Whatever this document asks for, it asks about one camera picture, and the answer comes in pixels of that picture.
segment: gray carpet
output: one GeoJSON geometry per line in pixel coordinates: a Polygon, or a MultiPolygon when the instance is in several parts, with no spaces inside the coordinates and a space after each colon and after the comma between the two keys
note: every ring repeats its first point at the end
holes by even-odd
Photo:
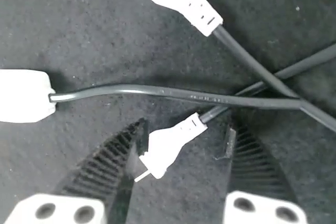
{"type": "MultiPolygon", "coordinates": [[[[225,27],[276,71],[336,41],[334,0],[209,0],[225,27]]],[[[43,70],[59,92],[103,83],[234,93],[257,80],[215,38],[149,0],[0,0],[0,67],[43,70]]],[[[336,116],[336,61],[289,81],[336,116]]],[[[53,189],[111,134],[139,118],[172,126],[199,104],[118,95],[60,104],[36,124],[0,123],[0,210],[53,189]]],[[[241,110],[289,177],[310,223],[334,223],[336,135],[300,112],[241,110]]],[[[134,188],[128,223],[220,223],[224,119],[185,146],[165,177],[134,188]]]]}

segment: black cable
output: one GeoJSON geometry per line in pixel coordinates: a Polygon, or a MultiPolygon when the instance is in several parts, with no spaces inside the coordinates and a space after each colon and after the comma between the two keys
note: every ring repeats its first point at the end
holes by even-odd
{"type": "MultiPolygon", "coordinates": [[[[303,73],[313,67],[326,63],[334,58],[336,58],[336,44],[322,51],[319,51],[318,53],[298,63],[295,63],[294,65],[291,65],[289,67],[280,70],[279,72],[275,73],[275,76],[281,79],[288,79],[293,76],[296,76],[297,74],[303,73]]],[[[254,96],[267,88],[268,86],[266,86],[262,81],[259,81],[249,86],[248,88],[241,90],[236,95],[254,96]]],[[[213,107],[211,110],[201,115],[199,119],[203,123],[207,123],[212,119],[216,118],[217,116],[219,116],[220,114],[222,114],[223,112],[227,111],[228,109],[229,107],[223,107],[223,106],[213,107]]]]}
{"type": "Polygon", "coordinates": [[[252,72],[258,75],[264,83],[287,97],[298,97],[294,91],[253,58],[223,26],[219,25],[213,31],[213,34],[234,54],[235,57],[250,68],[252,72]]]}
{"type": "Polygon", "coordinates": [[[183,89],[173,89],[166,87],[120,84],[100,86],[83,89],[71,93],[50,94],[51,102],[69,102],[89,97],[105,94],[147,94],[157,97],[181,99],[194,102],[210,104],[225,104],[230,106],[243,106],[249,108],[271,109],[271,110],[301,110],[301,100],[294,98],[287,99],[267,99],[267,98],[247,98],[235,97],[231,95],[210,94],[183,89]]]}
{"type": "MultiPolygon", "coordinates": [[[[261,80],[274,88],[283,95],[292,98],[298,98],[299,96],[287,87],[280,79],[269,72],[263,65],[261,65],[256,59],[254,59],[225,29],[223,26],[218,26],[213,34],[230,49],[234,55],[239,58],[245,65],[247,65],[255,74],[257,74],[261,80]]],[[[320,108],[310,104],[307,106],[307,110],[304,110],[306,114],[331,129],[336,133],[336,119],[326,114],[320,108]]]]}

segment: power cord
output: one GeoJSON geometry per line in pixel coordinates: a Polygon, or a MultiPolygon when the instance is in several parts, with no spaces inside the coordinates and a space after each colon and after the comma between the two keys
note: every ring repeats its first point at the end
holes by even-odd
{"type": "MultiPolygon", "coordinates": [[[[322,51],[319,51],[316,54],[295,63],[294,65],[286,67],[278,71],[274,75],[282,80],[286,80],[300,73],[303,73],[311,68],[314,68],[318,65],[326,63],[334,58],[336,58],[336,44],[326,49],[323,49],[322,51]]],[[[248,88],[239,91],[238,93],[236,93],[236,95],[245,95],[252,97],[258,93],[261,93],[267,88],[268,87],[262,81],[259,81],[249,86],[248,88]]],[[[200,119],[203,123],[208,123],[209,121],[216,118],[217,116],[227,111],[228,109],[229,107],[223,107],[223,106],[213,107],[211,110],[201,115],[200,119]]]]}

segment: cable insulation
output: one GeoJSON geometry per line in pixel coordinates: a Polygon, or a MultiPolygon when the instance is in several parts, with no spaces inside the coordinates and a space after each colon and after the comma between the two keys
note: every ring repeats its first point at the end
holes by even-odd
{"type": "MultiPolygon", "coordinates": [[[[286,67],[279,72],[275,73],[275,76],[280,79],[289,79],[293,76],[296,76],[300,73],[303,73],[305,71],[308,71],[318,65],[321,65],[323,63],[326,63],[332,59],[336,58],[336,44],[317,52],[316,54],[303,59],[302,61],[299,61],[298,63],[295,63],[294,65],[291,65],[289,67],[286,67]]],[[[266,90],[268,88],[267,85],[265,85],[262,81],[259,81],[248,88],[245,88],[236,95],[244,95],[244,96],[254,96],[258,93],[261,93],[262,91],[266,90]]],[[[213,107],[211,110],[207,111],[203,115],[199,117],[199,119],[203,123],[207,123],[211,121],[212,119],[216,118],[223,112],[227,111],[229,107],[224,106],[216,106],[213,107]]]]}
{"type": "MultiPolygon", "coordinates": [[[[218,26],[213,34],[229,49],[235,57],[242,61],[248,68],[250,68],[261,80],[268,84],[273,89],[277,90],[281,94],[299,98],[299,96],[287,87],[280,79],[269,72],[263,65],[261,65],[256,59],[254,59],[225,29],[223,26],[218,26]]],[[[308,110],[304,110],[309,116],[331,129],[336,133],[336,119],[328,115],[320,108],[310,104],[306,106],[308,110]]]]}
{"type": "Polygon", "coordinates": [[[209,104],[225,104],[230,106],[243,106],[249,108],[271,109],[271,110],[300,110],[299,99],[268,99],[268,98],[247,98],[231,95],[211,94],[191,90],[174,89],[166,87],[145,86],[135,84],[107,85],[83,89],[71,93],[50,94],[51,102],[69,102],[98,95],[112,94],[146,94],[156,97],[174,98],[209,104]]]}

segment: metal pin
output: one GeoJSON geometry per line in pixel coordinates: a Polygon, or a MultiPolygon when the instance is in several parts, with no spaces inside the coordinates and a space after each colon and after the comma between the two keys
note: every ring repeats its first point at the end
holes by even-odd
{"type": "Polygon", "coordinates": [[[143,178],[146,178],[148,175],[150,175],[150,173],[151,172],[149,170],[147,170],[146,172],[144,172],[143,174],[141,174],[139,177],[135,178],[134,182],[139,182],[143,178]]]}

